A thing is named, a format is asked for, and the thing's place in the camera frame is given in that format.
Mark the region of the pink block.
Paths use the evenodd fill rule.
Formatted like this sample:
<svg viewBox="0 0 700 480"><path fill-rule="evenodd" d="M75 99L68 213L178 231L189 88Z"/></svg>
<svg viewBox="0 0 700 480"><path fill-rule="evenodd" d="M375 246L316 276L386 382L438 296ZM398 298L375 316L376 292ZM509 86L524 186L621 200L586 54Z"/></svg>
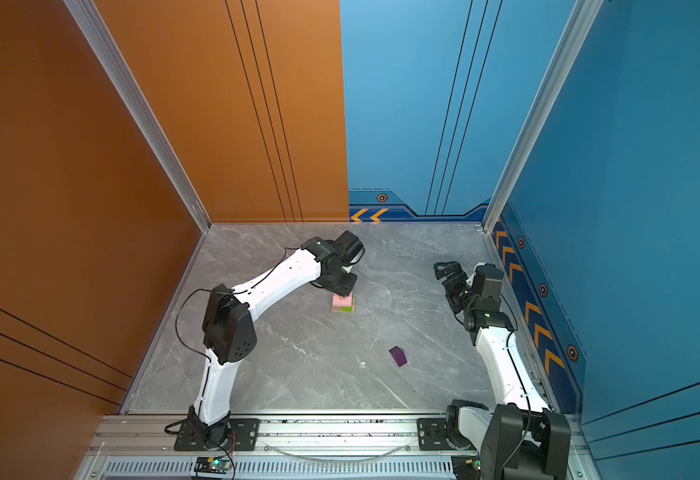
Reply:
<svg viewBox="0 0 700 480"><path fill-rule="evenodd" d="M332 302L333 309L352 309L353 305L354 303L352 299L335 299Z"/></svg>
<svg viewBox="0 0 700 480"><path fill-rule="evenodd" d="M340 296L340 295L338 295L338 294L334 294L334 295L333 295L333 298L332 298L332 302L333 302L335 299L352 299L352 300L354 301L354 297L353 297L353 294L352 294L352 293L350 293L349 295L347 295L347 296L345 296L345 297Z"/></svg>

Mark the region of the purple house-shaped block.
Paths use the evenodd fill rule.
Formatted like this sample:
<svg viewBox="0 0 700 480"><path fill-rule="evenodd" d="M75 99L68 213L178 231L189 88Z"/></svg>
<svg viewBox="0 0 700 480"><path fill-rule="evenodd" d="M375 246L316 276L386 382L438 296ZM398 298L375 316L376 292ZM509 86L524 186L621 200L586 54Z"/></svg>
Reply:
<svg viewBox="0 0 700 480"><path fill-rule="evenodd" d="M393 346L392 348L390 348L389 354L391 355L393 361L398 367L403 367L408 363L404 350L399 346Z"/></svg>

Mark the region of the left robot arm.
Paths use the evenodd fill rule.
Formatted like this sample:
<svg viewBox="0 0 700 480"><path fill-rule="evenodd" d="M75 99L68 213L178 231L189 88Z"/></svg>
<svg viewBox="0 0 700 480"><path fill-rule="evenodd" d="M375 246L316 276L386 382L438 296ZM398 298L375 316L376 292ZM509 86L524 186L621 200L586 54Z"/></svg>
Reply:
<svg viewBox="0 0 700 480"><path fill-rule="evenodd" d="M240 362L257 343L254 323L270 307L306 284L342 298L357 282L352 272L365 254L361 240L349 231L335 240L313 237L299 247L286 247L272 268L234 287L220 284L209 295L202 323L205 370L188 419L202 432L222 428L230 414L232 388Z"/></svg>

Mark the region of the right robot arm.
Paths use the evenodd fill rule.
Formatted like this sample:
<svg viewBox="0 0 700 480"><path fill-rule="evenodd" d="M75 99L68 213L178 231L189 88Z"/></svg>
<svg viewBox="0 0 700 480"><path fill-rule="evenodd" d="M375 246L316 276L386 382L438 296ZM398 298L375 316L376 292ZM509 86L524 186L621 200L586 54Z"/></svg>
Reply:
<svg viewBox="0 0 700 480"><path fill-rule="evenodd" d="M474 447L478 479L565 479L571 444L566 417L533 385L517 347L518 329L501 310L504 273L456 261L436 262L449 308L482 358L496 406L455 399L446 409L445 435L457 449Z"/></svg>

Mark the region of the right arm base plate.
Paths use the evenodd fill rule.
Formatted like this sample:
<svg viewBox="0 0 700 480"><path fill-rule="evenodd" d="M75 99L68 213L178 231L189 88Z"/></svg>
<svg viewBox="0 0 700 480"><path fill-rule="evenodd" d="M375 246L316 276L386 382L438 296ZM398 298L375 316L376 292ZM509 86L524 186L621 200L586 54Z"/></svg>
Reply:
<svg viewBox="0 0 700 480"><path fill-rule="evenodd" d="M467 421L469 436L458 426L448 426L446 419L419 418L416 420L417 441L421 451L477 451L485 437L490 418L478 416Z"/></svg>

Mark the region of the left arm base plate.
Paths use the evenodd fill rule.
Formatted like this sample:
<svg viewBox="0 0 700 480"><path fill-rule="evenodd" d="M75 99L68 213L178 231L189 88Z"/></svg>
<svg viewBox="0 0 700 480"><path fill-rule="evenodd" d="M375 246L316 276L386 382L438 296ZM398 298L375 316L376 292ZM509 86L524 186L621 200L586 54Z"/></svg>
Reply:
<svg viewBox="0 0 700 480"><path fill-rule="evenodd" d="M175 451L250 452L255 449L259 434L258 418L225 418L203 427L191 419L183 419L175 437Z"/></svg>

